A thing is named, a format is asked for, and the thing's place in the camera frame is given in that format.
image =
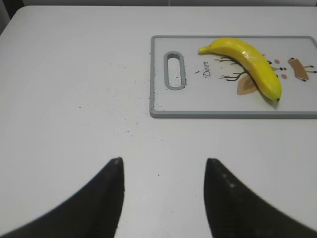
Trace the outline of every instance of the white table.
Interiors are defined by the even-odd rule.
[[[0,234],[48,212],[111,158],[117,238],[208,238],[206,159],[317,229],[317,120],[154,119],[153,35],[310,35],[316,7],[29,6],[0,36]]]

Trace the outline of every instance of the yellow banana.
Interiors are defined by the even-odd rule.
[[[250,44],[236,38],[218,38],[199,49],[200,54],[216,53],[237,60],[251,75],[260,91],[269,99],[279,101],[282,85],[265,57]]]

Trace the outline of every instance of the white cutting board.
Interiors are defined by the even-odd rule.
[[[249,75],[242,73],[244,69],[240,65],[219,55],[198,54],[200,47],[209,45],[218,37],[223,36],[152,37],[151,116],[317,118],[317,74],[303,73],[317,69],[317,43],[313,38],[236,36],[253,45],[272,63],[283,87],[280,101],[272,103],[256,89]],[[186,85],[182,89],[172,90],[164,83],[164,55],[168,52],[178,52],[184,58]],[[304,68],[309,65],[315,68]],[[170,77],[177,75],[177,71],[179,69],[170,67]],[[236,79],[233,77],[240,73],[236,81],[227,81]]]

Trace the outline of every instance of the deer antler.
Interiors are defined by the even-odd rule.
[[[221,57],[220,59],[215,59],[215,60],[218,61],[219,63],[226,62],[226,61],[231,61],[231,62],[233,62],[231,64],[239,64],[239,63],[233,61],[232,58],[229,58],[229,57]]]
[[[237,74],[237,76],[225,76],[225,75],[223,75],[222,77],[219,77],[219,78],[225,78],[227,81],[236,81],[240,78],[240,76],[242,74],[245,74],[245,73],[247,73],[247,72],[243,71],[241,73],[233,73],[233,74]]]

